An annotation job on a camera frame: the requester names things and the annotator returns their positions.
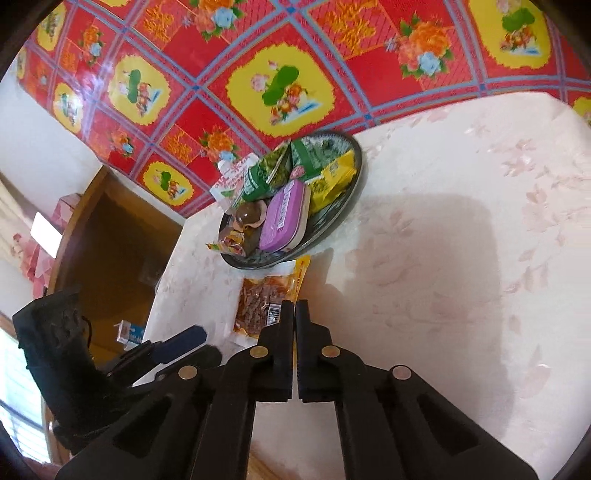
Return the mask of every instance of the snack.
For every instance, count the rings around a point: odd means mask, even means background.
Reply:
[[[243,232],[244,228],[250,226],[259,228],[267,217],[267,204],[263,200],[257,202],[245,202],[236,209],[234,214],[234,230]]]
[[[310,256],[304,255],[276,265],[264,278],[242,281],[232,336],[236,343],[249,346],[249,337],[256,339],[264,327],[279,322],[281,302],[297,300],[309,265]]]
[[[356,173],[353,150],[349,150],[322,170],[322,177],[310,183],[310,215],[333,203],[345,191]]]
[[[209,189],[209,193],[216,199],[217,204],[222,207],[224,212],[232,211],[232,205],[242,193],[247,169],[256,165],[258,161],[259,158],[254,153],[248,154],[239,162],[232,164],[228,170],[222,172],[222,177]]]
[[[335,135],[314,135],[293,140],[290,144],[291,179],[308,182],[318,177],[330,162],[351,148],[346,138]]]
[[[254,202],[272,197],[289,181],[291,152],[288,146],[282,143],[248,169],[244,177],[243,201]]]
[[[302,181],[290,181],[268,206],[259,248],[277,252],[296,247],[306,232],[309,208],[310,189]]]
[[[256,250],[260,237],[260,228],[247,226],[243,232],[239,232],[231,226],[227,226],[219,232],[217,242],[206,245],[207,248],[215,252],[236,255],[237,257],[248,257]]]

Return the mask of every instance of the window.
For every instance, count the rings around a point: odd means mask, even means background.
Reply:
[[[20,452],[41,463],[49,454],[41,394],[17,341],[0,330],[0,420]]]

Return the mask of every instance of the barcode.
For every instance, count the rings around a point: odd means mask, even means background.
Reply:
[[[281,202],[281,210],[279,211],[279,222],[277,223],[277,229],[283,228],[285,225],[285,217],[287,216],[287,205],[290,202],[291,191],[285,192],[283,195],[283,201]]]
[[[279,316],[281,315],[281,305],[278,303],[271,303],[269,311],[267,312],[267,326],[279,323]]]

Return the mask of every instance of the white tablecloth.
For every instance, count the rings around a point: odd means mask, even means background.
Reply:
[[[409,365],[552,478],[591,423],[591,130],[546,94],[514,93],[356,137],[363,190],[311,252],[313,321],[367,364]],[[235,351],[243,273],[204,245],[221,214],[186,222],[145,338],[197,323]],[[283,478],[344,478],[330,404],[259,404],[252,447]]]

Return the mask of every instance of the plastic bag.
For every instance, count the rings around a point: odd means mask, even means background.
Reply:
[[[262,278],[244,278],[234,321],[232,341],[249,347],[256,345],[261,330],[279,322],[281,302],[295,302],[300,293],[310,256],[270,268]]]

